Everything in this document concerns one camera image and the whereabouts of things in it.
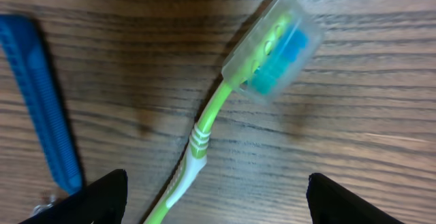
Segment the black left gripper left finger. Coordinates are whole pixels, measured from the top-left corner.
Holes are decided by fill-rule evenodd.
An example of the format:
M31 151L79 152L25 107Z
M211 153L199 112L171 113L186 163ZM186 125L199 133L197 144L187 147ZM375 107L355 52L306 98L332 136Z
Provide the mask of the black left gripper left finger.
M127 205L127 183L127 172L114 170L20 224L121 224Z

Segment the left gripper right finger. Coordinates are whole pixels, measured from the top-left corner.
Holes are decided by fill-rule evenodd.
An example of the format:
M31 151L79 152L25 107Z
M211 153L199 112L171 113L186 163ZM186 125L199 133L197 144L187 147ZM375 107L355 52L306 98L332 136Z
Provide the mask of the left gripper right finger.
M306 198L313 224L402 224L321 173L309 176Z

